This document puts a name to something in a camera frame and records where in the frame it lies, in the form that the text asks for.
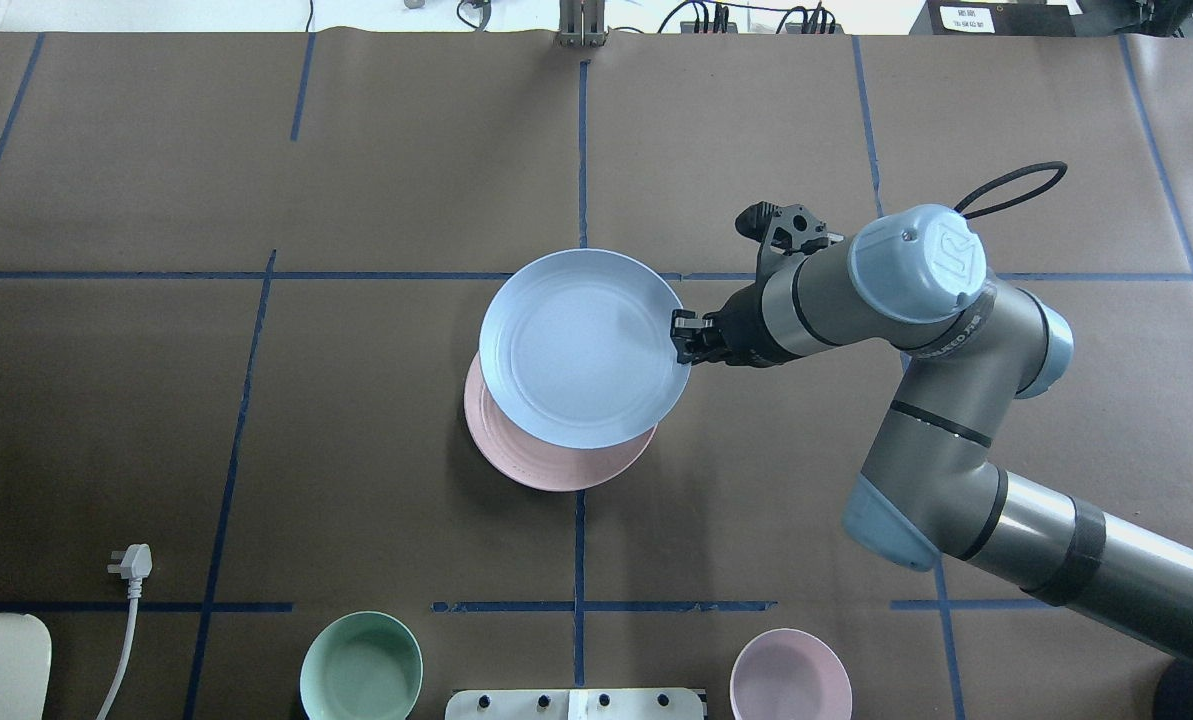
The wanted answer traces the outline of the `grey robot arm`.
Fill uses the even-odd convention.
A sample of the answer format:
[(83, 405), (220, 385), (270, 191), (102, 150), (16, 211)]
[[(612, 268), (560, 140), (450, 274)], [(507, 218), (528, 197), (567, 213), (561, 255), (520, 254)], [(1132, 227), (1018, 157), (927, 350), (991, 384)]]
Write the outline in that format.
[(1193, 550), (988, 454), (1013, 401), (1073, 361), (1070, 324), (985, 263), (956, 210), (925, 204), (849, 237), (801, 205), (736, 218), (755, 281), (713, 314), (676, 309), (679, 364), (769, 368), (867, 340), (908, 356), (843, 529), (913, 571), (948, 555), (1193, 664)]

